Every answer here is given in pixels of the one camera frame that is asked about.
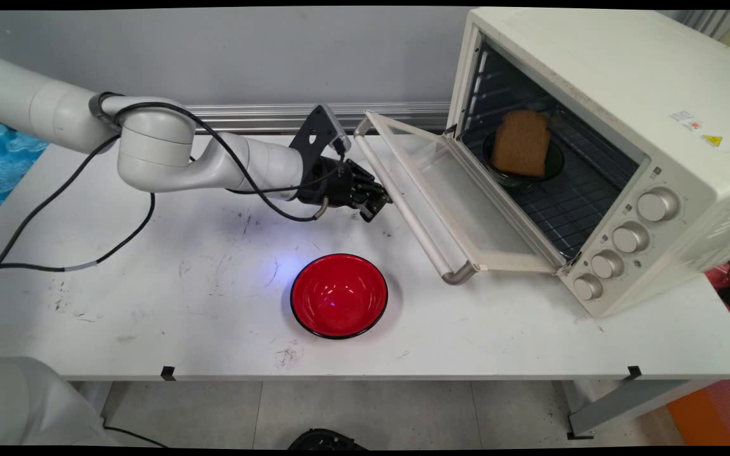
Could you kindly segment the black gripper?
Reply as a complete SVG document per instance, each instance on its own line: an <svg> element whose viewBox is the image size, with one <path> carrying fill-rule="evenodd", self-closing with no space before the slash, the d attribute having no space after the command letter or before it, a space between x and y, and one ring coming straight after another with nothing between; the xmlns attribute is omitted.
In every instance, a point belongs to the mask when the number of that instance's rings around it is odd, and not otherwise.
<svg viewBox="0 0 730 456"><path fill-rule="evenodd" d="M302 204L321 206L328 200L331 208L354 208L367 223L383 206L393 203L376 177L350 159L343 162L332 158L317 159L302 184L304 186L298 190L298 201Z"/></svg>

